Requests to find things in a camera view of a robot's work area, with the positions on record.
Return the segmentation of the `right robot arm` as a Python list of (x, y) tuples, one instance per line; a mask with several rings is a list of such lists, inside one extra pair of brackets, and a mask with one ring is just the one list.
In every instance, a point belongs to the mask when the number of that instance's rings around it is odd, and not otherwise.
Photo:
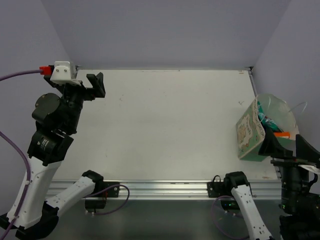
[[(303, 136), (294, 139), (295, 150), (285, 148), (267, 127), (259, 147), (260, 156), (280, 171), (279, 238), (281, 240), (318, 240), (320, 238), (320, 195), (312, 186), (320, 179), (320, 152)], [(233, 198), (242, 214), (251, 240), (272, 240), (253, 200), (251, 185), (242, 171), (227, 173), (223, 192)]]

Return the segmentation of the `green paper bag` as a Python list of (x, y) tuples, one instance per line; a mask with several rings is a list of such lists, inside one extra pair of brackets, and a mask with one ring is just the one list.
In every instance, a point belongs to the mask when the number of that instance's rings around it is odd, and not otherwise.
[(276, 137), (283, 147), (287, 147), (293, 143), (296, 140), (296, 135), (300, 133), (294, 115), (294, 107), (290, 107), (287, 102), (273, 94), (259, 94), (235, 125), (238, 144), (237, 156), (243, 161), (262, 162), (266, 159), (265, 156), (258, 154), (267, 128), (264, 128), (259, 121), (258, 101), (261, 103), (266, 116), (277, 124), (281, 132), (290, 132), (289, 139)]

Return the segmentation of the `orange snack packet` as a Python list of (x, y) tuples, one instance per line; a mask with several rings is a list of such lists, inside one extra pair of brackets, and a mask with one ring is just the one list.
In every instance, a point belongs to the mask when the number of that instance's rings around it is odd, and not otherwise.
[(285, 138), (285, 139), (289, 139), (291, 137), (290, 132), (274, 132), (273, 133), (275, 137), (277, 138)]

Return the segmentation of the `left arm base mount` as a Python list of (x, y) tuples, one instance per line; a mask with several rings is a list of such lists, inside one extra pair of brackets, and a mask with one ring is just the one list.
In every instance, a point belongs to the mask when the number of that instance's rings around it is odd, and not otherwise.
[(108, 197), (118, 198), (120, 191), (119, 187), (120, 183), (116, 181), (102, 181), (98, 183), (98, 186), (95, 187), (92, 194), (99, 193), (105, 189), (108, 190), (85, 199), (84, 208), (86, 210), (86, 213), (91, 214), (92, 216), (105, 216), (115, 213), (116, 211), (121, 209), (122, 206), (120, 205), (112, 210), (100, 211), (107, 206)]

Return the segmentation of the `teal candy packet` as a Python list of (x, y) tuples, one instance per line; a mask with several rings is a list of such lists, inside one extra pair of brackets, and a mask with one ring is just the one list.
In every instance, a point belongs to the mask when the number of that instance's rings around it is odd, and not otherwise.
[(264, 113), (261, 103), (257, 102), (258, 109), (258, 119), (264, 128), (270, 128), (273, 132), (281, 132), (282, 130), (277, 126), (277, 124)]

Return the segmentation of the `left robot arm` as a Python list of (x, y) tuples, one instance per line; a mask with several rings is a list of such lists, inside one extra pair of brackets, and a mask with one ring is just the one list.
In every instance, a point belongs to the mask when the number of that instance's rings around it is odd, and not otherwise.
[(90, 88), (82, 82), (52, 83), (59, 94), (43, 94), (35, 103), (32, 118), (36, 131), (22, 156), (26, 165), (23, 183), (10, 211), (0, 217), (1, 227), (6, 231), (15, 229), (20, 240), (47, 237), (70, 207), (84, 197), (103, 193), (103, 176), (87, 170), (70, 187), (47, 198), (52, 179), (73, 142), (72, 135), (77, 132), (83, 103), (106, 95), (102, 73), (89, 73), (86, 78)]

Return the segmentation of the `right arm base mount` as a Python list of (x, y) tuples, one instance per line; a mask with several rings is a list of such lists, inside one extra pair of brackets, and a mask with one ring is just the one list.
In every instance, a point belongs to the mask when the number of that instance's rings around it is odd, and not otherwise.
[(231, 194), (226, 191), (224, 182), (219, 175), (215, 175), (212, 181), (207, 182), (206, 186), (209, 198), (227, 196), (227, 198), (219, 200), (223, 210), (227, 212), (240, 210), (237, 202), (230, 198)]

